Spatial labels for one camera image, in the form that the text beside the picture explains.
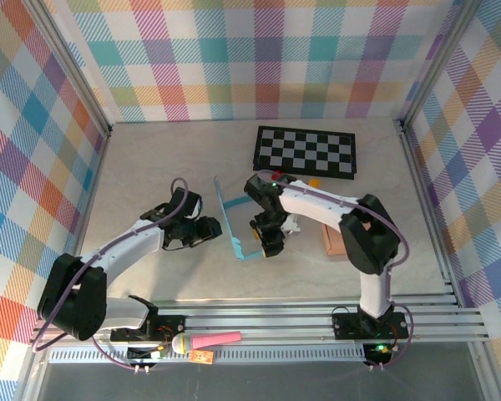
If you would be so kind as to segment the blue paper box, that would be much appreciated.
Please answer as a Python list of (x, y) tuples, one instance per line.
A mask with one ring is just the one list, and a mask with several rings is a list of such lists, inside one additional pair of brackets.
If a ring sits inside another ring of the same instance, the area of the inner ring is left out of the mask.
[(244, 205), (245, 203), (250, 203), (251, 198), (248, 195), (243, 195), (243, 196), (231, 199), (231, 200), (225, 200), (223, 193), (222, 193), (220, 181), (219, 181), (219, 178), (217, 175), (214, 177), (213, 182), (214, 182), (214, 187), (215, 187), (215, 191), (216, 191), (218, 200), (220, 202), (222, 216), (224, 217), (226, 226), (228, 228), (231, 244), (232, 244), (232, 247), (234, 249), (236, 258), (238, 260), (241, 260), (241, 261), (249, 261), (251, 259), (255, 259), (255, 258), (261, 256), (262, 255), (261, 251), (255, 251), (255, 252), (252, 252), (249, 254), (244, 253), (243, 247), (241, 245), (241, 240), (237, 236), (234, 235), (234, 232), (232, 230), (232, 225), (230, 223), (230, 218), (228, 215), (229, 209), (240, 206), (240, 205)]

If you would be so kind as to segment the black and white checkerboard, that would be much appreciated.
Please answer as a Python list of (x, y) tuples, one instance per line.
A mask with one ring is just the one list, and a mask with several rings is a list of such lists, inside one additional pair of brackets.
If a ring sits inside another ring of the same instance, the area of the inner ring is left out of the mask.
[(253, 170), (352, 180), (357, 173), (356, 136), (261, 125), (257, 130)]

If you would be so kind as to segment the pink microphone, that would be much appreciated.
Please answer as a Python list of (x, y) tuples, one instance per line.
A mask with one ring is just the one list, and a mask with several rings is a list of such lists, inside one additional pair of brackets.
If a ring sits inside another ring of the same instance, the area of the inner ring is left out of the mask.
[(187, 354), (193, 350), (200, 348), (239, 342), (241, 338), (241, 332), (221, 332), (208, 334), (190, 334), (183, 332), (174, 336), (171, 342), (171, 346), (175, 353)]

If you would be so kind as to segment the small control board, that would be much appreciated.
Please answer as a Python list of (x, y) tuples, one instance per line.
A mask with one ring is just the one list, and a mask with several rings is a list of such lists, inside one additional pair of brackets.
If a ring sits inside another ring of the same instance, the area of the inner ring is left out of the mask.
[(149, 348), (127, 348), (126, 358), (130, 364), (153, 364), (165, 358), (169, 350), (170, 347), (164, 344)]
[(363, 345), (367, 363), (389, 363), (392, 359), (392, 345), (389, 343), (369, 343)]

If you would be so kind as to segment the aluminium frame base rails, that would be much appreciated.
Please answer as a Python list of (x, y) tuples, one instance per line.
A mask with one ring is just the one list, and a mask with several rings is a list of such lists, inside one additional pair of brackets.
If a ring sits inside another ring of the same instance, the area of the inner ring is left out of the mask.
[[(413, 316), (413, 340), (424, 343), (485, 342), (488, 330), (477, 308), (460, 307), (452, 292), (401, 295), (396, 309)], [(332, 344), (331, 315), (357, 310), (348, 298), (249, 298), (158, 301), (163, 315), (184, 315), (187, 332), (240, 331), (241, 346)]]

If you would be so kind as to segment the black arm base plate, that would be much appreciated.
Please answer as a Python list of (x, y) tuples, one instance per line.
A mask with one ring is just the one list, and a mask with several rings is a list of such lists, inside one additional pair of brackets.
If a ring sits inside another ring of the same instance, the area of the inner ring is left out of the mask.
[(139, 328), (118, 328), (111, 331), (114, 343), (168, 343), (185, 331), (184, 315), (152, 315)]
[(336, 340), (393, 340), (409, 336), (407, 321), (401, 312), (378, 319), (359, 312), (334, 313), (332, 328)]

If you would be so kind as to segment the aluminium side rail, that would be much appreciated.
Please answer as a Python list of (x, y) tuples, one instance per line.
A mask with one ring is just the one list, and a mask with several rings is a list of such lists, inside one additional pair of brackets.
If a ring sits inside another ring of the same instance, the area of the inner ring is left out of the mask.
[(76, 226), (74, 233), (66, 240), (64, 250), (72, 255), (78, 255), (82, 251), (84, 238), (89, 225), (90, 216), (94, 207), (94, 200), (96, 197), (100, 176), (104, 168), (104, 162), (108, 153), (109, 141), (114, 134), (115, 124), (109, 124), (107, 131), (104, 133), (101, 140), (99, 152), (93, 154), (91, 163), (88, 168), (88, 174), (84, 182), (87, 184), (86, 188), (82, 189), (82, 194), (78, 199), (79, 214), (76, 219)]
[(423, 178), (421, 166), (418, 163), (415, 155), (412, 141), (409, 137), (409, 131), (404, 128), (400, 119), (393, 121), (399, 142), (402, 146), (402, 152), (406, 158), (407, 166), (410, 171), (413, 184), (417, 193), (417, 198), (421, 206), (425, 226), (428, 229), (430, 242), (438, 262), (438, 268), (442, 279), (446, 284), (449, 284), (453, 290), (453, 295), (456, 299), (456, 304), (459, 307), (464, 307), (464, 299), (460, 287), (456, 280), (451, 262), (447, 253), (446, 246), (443, 241), (442, 234), (439, 230), (439, 225), (436, 219), (435, 211), (431, 198)]

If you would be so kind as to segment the aluminium frame post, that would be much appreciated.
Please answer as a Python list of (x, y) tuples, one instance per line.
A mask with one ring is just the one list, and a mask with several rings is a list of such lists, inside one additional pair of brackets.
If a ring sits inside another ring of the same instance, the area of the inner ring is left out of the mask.
[(22, 0), (22, 3), (41, 30), (49, 47), (56, 53), (56, 59), (66, 76), (71, 80), (74, 88), (78, 91), (79, 98), (81, 98), (86, 110), (94, 118), (95, 124), (102, 130), (106, 138), (110, 137), (112, 125), (99, 105), (88, 80), (84, 77), (58, 25), (53, 20), (45, 1)]
[(415, 120), (482, 1), (442, 0), (438, 4), (392, 111), (397, 126), (408, 127)]

